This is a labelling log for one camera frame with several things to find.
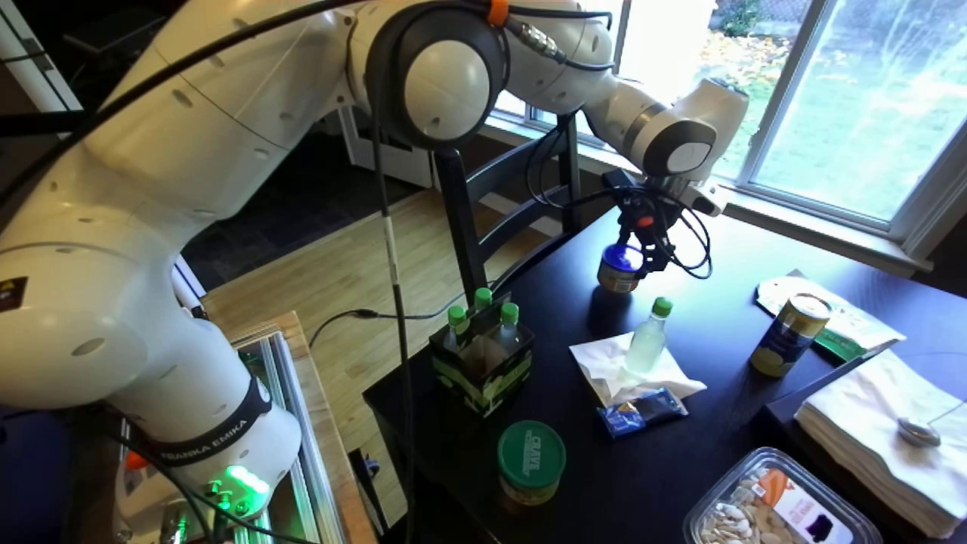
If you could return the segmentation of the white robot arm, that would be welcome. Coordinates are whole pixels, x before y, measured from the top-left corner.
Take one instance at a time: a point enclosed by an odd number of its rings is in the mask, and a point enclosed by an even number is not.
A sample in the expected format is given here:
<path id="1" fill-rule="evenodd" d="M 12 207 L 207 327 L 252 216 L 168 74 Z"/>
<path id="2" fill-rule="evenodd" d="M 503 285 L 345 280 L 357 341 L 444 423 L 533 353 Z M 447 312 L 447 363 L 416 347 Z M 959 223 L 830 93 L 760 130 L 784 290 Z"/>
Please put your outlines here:
<path id="1" fill-rule="evenodd" d="M 0 230 L 0 403 L 106 403 L 156 465 L 258 516 L 302 431 L 173 265 L 323 114 L 450 147 L 503 93 L 583 114 L 641 172 L 697 191 L 747 101 L 708 78 L 663 104 L 614 67 L 586 0 L 183 0 Z"/>

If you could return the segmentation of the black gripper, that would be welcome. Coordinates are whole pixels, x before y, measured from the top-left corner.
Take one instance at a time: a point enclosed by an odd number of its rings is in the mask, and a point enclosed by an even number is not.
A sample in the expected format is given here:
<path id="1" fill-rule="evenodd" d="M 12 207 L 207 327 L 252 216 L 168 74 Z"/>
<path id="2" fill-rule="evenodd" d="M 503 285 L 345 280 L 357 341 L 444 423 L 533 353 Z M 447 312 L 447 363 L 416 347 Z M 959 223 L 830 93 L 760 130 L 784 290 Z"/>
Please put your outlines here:
<path id="1" fill-rule="evenodd" d="M 620 242 L 639 242 L 644 270 L 663 272 L 673 257 L 670 226 L 683 206 L 658 182 L 630 170 L 604 172 L 601 183 L 620 207 Z"/>

